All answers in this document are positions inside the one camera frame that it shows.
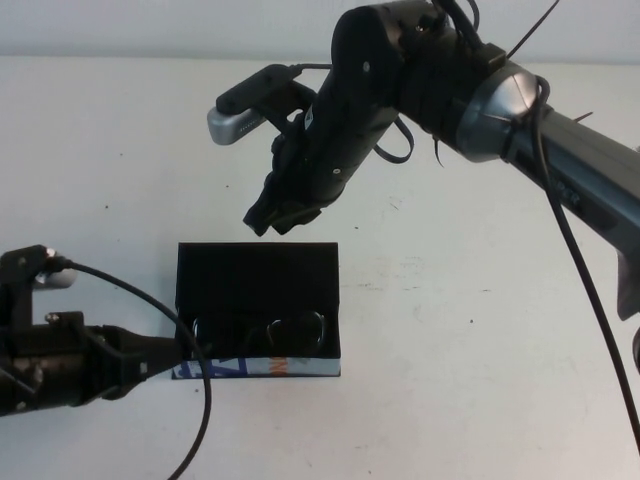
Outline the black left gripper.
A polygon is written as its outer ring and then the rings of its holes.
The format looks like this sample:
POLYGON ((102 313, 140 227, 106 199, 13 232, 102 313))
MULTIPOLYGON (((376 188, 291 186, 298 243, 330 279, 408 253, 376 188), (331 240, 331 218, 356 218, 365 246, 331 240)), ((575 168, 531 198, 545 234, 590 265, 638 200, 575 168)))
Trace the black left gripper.
POLYGON ((1 414, 120 399, 182 361, 182 347, 174 338, 87 326, 76 314, 6 329, 1 332, 1 414))

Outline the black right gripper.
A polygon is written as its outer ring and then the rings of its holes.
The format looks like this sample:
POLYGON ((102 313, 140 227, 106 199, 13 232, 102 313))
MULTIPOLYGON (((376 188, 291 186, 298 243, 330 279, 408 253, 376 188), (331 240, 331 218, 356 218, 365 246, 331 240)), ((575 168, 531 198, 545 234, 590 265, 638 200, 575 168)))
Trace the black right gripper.
MULTIPOLYGON (((354 94, 322 89, 274 160, 272 180, 286 199, 333 202, 395 120, 395 109, 354 94)), ((265 187, 243 223, 257 236, 287 234, 311 223, 322 205, 286 201, 265 187)))

